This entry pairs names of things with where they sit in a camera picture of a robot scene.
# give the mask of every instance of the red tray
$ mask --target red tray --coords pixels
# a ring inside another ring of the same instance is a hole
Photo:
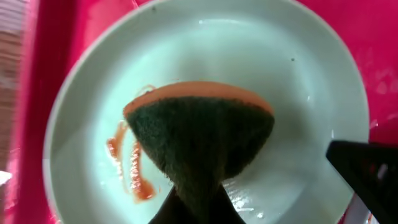
[[[30,0],[6,190],[5,224],[54,224],[44,194],[45,127],[64,78],[109,25],[146,0]],[[371,141],[398,145],[398,1],[300,0],[349,47],[363,76]]]

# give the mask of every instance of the pink tray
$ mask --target pink tray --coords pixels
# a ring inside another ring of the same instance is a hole
[[[144,1],[29,1],[5,224],[56,222],[42,180],[42,147],[52,103],[87,46]],[[398,144],[398,1],[300,1],[331,25],[354,55],[369,99],[371,141]]]

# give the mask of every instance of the food residue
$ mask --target food residue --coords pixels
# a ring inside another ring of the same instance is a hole
[[[123,184],[124,191],[129,194],[129,190],[124,182],[124,172],[123,172],[123,156],[122,156],[122,143],[124,140],[124,135],[128,129],[125,121],[121,121],[118,125],[114,137],[109,138],[106,141],[109,153],[112,158],[116,161],[118,166],[119,178]],[[130,190],[135,195],[136,202],[143,200],[148,200],[155,196],[155,190],[152,184],[142,177],[141,175],[141,146],[138,141],[134,144],[132,149],[130,161]]]

